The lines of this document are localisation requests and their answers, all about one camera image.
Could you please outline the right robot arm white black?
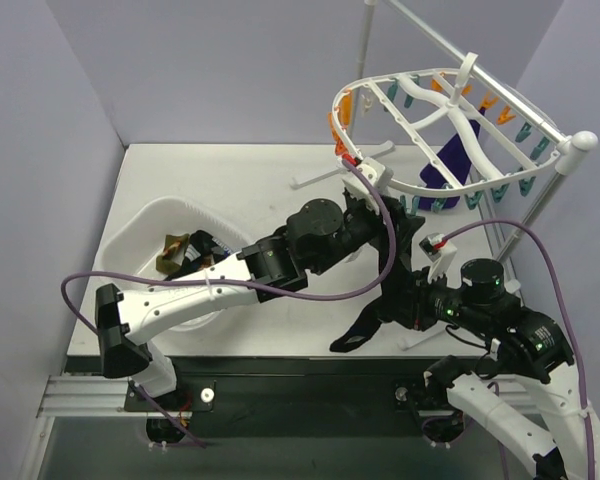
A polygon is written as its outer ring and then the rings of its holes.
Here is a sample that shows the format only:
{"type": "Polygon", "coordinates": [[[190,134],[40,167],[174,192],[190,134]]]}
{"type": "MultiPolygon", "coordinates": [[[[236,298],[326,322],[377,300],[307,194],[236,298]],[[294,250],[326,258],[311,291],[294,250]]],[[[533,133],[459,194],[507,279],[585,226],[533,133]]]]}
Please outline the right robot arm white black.
{"type": "Polygon", "coordinates": [[[491,259],[465,263],[458,288],[415,271],[406,290],[409,320],[416,327],[444,322],[479,338],[495,373],[514,376],[544,424],[520,414],[453,355],[425,371],[424,398],[467,414],[535,479],[600,479],[600,420],[575,349],[555,320],[506,291],[503,276],[491,259]]]}

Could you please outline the white round clip hanger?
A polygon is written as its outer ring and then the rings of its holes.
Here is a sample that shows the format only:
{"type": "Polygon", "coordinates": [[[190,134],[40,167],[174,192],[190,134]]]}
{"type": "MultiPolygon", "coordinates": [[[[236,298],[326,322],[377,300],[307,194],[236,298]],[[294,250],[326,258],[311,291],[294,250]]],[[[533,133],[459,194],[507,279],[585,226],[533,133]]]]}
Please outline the white round clip hanger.
{"type": "Polygon", "coordinates": [[[335,154],[363,159],[354,122],[363,129],[377,120],[419,152],[420,171],[434,167],[447,181],[430,189],[418,177],[395,180],[393,187],[412,197],[458,196],[474,208],[485,197],[499,203],[512,190],[526,197],[537,177],[565,155],[569,136],[503,85],[491,82],[478,56],[462,56],[456,68],[428,68],[367,76],[345,85],[333,99],[327,121],[335,154]],[[458,134],[471,161],[461,184],[438,157],[458,134]]]}

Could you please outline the striped olive sock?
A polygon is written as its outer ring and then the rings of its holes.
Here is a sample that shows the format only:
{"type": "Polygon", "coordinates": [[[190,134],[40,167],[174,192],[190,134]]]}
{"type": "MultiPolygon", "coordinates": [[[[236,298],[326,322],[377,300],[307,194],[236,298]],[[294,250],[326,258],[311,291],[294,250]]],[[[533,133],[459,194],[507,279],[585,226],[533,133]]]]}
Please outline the striped olive sock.
{"type": "Polygon", "coordinates": [[[181,264],[177,261],[177,257],[188,246],[189,238],[189,234],[168,234],[165,236],[163,249],[155,259],[155,268],[157,272],[171,275],[181,268],[181,264]]]}

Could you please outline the black blue sock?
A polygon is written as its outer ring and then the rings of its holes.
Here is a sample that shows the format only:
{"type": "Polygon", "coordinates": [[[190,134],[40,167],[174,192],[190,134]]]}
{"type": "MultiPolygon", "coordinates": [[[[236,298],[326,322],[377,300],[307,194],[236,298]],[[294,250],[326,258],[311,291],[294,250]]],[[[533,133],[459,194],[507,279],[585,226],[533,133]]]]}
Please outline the black blue sock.
{"type": "Polygon", "coordinates": [[[214,266],[235,252],[207,231],[197,230],[189,238],[181,266],[167,280],[175,280],[214,266]]]}
{"type": "Polygon", "coordinates": [[[401,242],[388,276],[381,282],[381,294],[368,303],[354,323],[329,346],[332,353],[348,353],[368,342],[388,323],[412,329],[415,320],[413,301],[412,246],[401,242]]]}

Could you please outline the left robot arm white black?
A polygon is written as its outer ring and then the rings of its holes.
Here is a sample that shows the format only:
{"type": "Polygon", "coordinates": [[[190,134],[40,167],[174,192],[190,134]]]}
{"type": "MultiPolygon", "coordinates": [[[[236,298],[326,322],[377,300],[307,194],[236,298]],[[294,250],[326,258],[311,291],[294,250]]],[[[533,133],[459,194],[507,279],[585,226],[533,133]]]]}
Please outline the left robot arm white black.
{"type": "Polygon", "coordinates": [[[216,311],[303,290],[309,274],[323,274],[369,244],[385,276],[381,294],[329,347],[334,353],[359,348],[382,324],[404,317],[398,297],[411,275],[413,237],[425,223],[406,213],[398,200],[386,197],[383,202],[396,234],[394,248],[381,215],[365,201],[348,197],[341,209],[332,200],[315,199],[272,235],[166,287],[122,291],[109,283],[98,288],[95,321],[103,376],[131,377],[159,410],[173,410],[182,401],[183,386],[171,360],[155,346],[155,336],[216,311]]]}

